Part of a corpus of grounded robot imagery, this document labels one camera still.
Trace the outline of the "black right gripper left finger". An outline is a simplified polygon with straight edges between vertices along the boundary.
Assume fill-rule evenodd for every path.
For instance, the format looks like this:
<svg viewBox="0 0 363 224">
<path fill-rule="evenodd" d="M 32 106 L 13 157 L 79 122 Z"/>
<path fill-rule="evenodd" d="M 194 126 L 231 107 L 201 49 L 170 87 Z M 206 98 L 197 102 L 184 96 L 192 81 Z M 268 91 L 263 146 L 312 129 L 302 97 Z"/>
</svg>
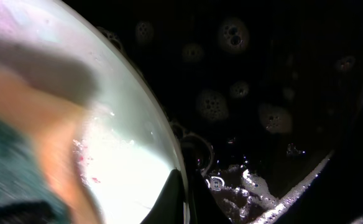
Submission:
<svg viewBox="0 0 363 224">
<path fill-rule="evenodd" d="M 184 224 L 185 199 L 182 175 L 179 170 L 170 172 L 162 191 L 141 224 Z"/>
</svg>

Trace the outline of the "green yellow sponge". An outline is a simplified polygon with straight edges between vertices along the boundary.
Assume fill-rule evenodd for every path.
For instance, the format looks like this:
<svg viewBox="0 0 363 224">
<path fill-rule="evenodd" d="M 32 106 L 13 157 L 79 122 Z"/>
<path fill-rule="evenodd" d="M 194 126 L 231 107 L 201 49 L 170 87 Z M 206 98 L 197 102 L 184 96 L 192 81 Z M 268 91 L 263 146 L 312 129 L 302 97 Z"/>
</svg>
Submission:
<svg viewBox="0 0 363 224">
<path fill-rule="evenodd" d="M 0 69 L 0 205 L 43 201 L 58 223 L 101 223 L 73 153 L 85 113 Z"/>
</svg>

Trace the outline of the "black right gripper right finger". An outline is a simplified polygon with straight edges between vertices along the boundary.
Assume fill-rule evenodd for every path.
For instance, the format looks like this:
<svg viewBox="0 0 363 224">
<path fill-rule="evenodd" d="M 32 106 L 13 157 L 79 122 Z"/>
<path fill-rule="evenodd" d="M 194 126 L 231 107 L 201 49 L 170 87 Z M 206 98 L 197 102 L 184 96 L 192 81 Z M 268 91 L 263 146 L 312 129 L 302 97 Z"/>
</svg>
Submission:
<svg viewBox="0 0 363 224">
<path fill-rule="evenodd" d="M 218 207 L 214 197 L 198 170 L 192 150 L 186 150 L 186 174 L 191 221 L 193 224 L 231 224 Z"/>
</svg>

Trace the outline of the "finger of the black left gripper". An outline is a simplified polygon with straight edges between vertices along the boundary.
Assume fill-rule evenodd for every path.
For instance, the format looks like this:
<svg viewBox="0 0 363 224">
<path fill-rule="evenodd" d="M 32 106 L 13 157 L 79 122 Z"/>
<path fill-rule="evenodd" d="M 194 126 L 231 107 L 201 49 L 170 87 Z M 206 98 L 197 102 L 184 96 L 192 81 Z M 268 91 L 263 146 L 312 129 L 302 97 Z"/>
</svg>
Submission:
<svg viewBox="0 0 363 224">
<path fill-rule="evenodd" d="M 22 202 L 0 205 L 0 224 L 55 224 L 53 209 L 47 202 Z"/>
</svg>

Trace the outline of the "mint plate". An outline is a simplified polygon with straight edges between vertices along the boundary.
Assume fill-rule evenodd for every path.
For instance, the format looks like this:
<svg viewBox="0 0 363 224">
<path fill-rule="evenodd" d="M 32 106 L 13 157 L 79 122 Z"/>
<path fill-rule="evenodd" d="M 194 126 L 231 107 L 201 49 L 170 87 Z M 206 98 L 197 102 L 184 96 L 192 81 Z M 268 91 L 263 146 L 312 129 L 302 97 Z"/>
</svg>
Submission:
<svg viewBox="0 0 363 224">
<path fill-rule="evenodd" d="M 182 152 L 128 59 L 62 1 L 0 1 L 0 69 L 84 107 L 73 140 L 81 181 L 101 223 L 141 223 Z"/>
</svg>

